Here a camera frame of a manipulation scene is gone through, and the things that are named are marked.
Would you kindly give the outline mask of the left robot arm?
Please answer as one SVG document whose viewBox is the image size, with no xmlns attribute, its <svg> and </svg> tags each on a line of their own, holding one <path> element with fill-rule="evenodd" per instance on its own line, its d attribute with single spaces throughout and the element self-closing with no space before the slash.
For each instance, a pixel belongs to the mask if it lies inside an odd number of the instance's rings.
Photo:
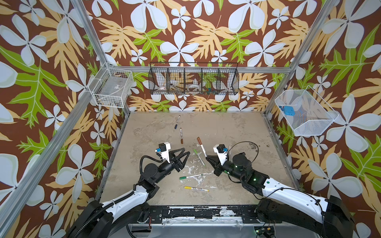
<svg viewBox="0 0 381 238">
<path fill-rule="evenodd" d="M 90 202 L 74 224 L 67 230 L 68 238 L 107 238 L 113 224 L 134 208 L 146 203 L 159 190 L 157 185 L 173 170 L 180 172 L 191 155 L 185 148 L 161 151 L 157 149 L 155 159 L 144 155 L 140 159 L 140 178 L 132 190 L 110 201 Z"/>
</svg>

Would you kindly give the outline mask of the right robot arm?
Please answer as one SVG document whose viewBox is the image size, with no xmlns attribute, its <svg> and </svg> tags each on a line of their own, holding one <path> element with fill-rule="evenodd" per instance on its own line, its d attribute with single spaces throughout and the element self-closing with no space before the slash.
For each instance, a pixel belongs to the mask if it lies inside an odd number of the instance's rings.
<svg viewBox="0 0 381 238">
<path fill-rule="evenodd" d="M 207 156 L 216 176 L 225 173 L 241 186 L 262 198 L 256 215 L 263 222 L 280 221 L 308 229 L 322 238 L 351 238 L 355 221 L 342 200 L 314 196 L 286 186 L 252 168 L 244 152 L 227 160 L 227 152 Z"/>
</svg>

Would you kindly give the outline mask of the light green capped marker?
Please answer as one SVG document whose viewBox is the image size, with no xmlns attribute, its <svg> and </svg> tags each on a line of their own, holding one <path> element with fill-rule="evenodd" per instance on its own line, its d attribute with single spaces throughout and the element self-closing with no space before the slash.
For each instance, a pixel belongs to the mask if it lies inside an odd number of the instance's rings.
<svg viewBox="0 0 381 238">
<path fill-rule="evenodd" d="M 193 151 L 194 151 L 194 154 L 195 154 L 195 155 L 197 156 L 197 158 L 199 159 L 199 161 L 201 162 L 201 164 L 205 167 L 206 165 L 205 165 L 204 161 L 202 160 L 200 154 L 197 152 L 196 149 L 193 149 Z"/>
</svg>

